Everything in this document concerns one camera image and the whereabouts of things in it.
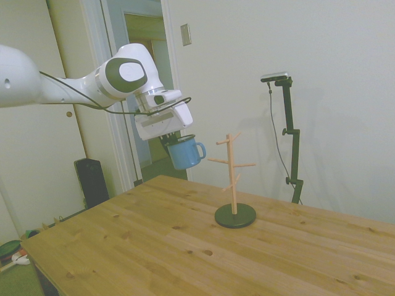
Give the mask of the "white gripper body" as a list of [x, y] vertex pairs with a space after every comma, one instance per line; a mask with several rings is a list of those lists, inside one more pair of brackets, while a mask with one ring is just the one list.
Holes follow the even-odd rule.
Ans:
[[178, 104], [151, 116], [135, 115], [136, 129], [144, 141], [183, 130], [192, 123], [193, 118], [186, 104]]

